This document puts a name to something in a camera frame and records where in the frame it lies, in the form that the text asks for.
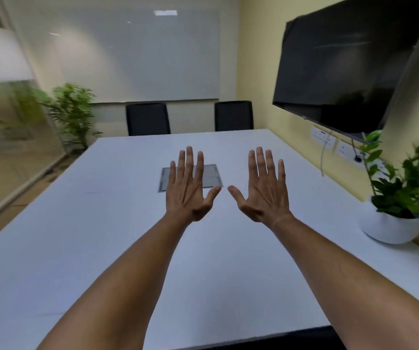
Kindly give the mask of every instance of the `conference table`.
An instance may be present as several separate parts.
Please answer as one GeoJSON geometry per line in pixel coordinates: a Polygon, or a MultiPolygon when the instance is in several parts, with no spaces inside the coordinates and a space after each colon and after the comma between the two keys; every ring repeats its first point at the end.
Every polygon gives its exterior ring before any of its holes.
{"type": "Polygon", "coordinates": [[[236,206],[251,149],[286,165],[294,215],[419,299],[419,247],[358,228],[361,202],[269,130],[102,138],[0,233],[0,349],[35,349],[63,313],[165,212],[161,171],[203,151],[224,189],[185,232],[151,318],[145,350],[204,348],[328,326],[293,259],[236,206]]]}

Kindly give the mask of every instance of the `hand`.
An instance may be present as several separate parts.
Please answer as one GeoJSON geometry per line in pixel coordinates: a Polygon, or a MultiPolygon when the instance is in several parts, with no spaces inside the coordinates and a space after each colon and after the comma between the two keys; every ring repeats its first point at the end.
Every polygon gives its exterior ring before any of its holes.
{"type": "Polygon", "coordinates": [[[166,191],[166,214],[186,219],[187,224],[200,221],[213,207],[213,201],[221,191],[214,187],[203,199],[203,152],[198,153],[195,177],[193,177],[193,149],[187,147],[187,164],[185,151],[180,151],[177,174],[175,162],[171,162],[169,184],[166,191]]]}
{"type": "Polygon", "coordinates": [[[276,178],[276,168],[271,150],[266,151],[266,170],[263,149],[257,148],[257,161],[252,150],[248,155],[248,199],[234,186],[228,187],[238,208],[255,222],[261,222],[273,229],[275,224],[285,218],[293,217],[289,211],[288,188],[286,187],[286,172],[282,159],[278,162],[279,178],[276,178]]]}

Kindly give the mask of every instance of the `indoor plant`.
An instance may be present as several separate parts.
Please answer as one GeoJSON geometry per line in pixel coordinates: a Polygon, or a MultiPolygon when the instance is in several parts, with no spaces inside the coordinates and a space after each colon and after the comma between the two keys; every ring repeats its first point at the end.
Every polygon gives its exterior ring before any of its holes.
{"type": "Polygon", "coordinates": [[[92,131],[91,124],[91,100],[95,97],[90,89],[66,83],[53,89],[52,98],[40,89],[33,89],[39,102],[49,110],[49,116],[61,125],[61,133],[73,137],[64,141],[70,145],[81,145],[84,150],[88,148],[87,135],[102,134],[100,131],[92,131]]]}
{"type": "Polygon", "coordinates": [[[366,201],[360,217],[362,230],[371,237],[387,243],[405,243],[419,234],[419,146],[400,169],[386,165],[387,179],[374,179],[379,172],[374,161],[379,159],[381,131],[364,135],[360,147],[370,178],[373,196],[366,201]]]}

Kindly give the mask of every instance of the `black tv screen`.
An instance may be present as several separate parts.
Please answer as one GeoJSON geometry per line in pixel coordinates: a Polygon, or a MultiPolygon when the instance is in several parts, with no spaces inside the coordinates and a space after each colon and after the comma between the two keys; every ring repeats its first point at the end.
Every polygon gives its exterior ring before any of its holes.
{"type": "Polygon", "coordinates": [[[362,138],[382,129],[419,40],[419,0],[345,0],[288,22],[273,104],[362,138]]]}

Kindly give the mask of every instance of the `chair backrest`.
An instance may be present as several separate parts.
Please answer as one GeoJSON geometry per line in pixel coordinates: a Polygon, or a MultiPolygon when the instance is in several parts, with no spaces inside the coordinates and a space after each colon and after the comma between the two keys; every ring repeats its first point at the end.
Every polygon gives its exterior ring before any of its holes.
{"type": "Polygon", "coordinates": [[[232,101],[215,103],[214,122],[216,131],[252,130],[252,102],[232,101]]]}
{"type": "Polygon", "coordinates": [[[127,105],[125,112],[129,136],[171,134],[165,103],[127,105]]]}

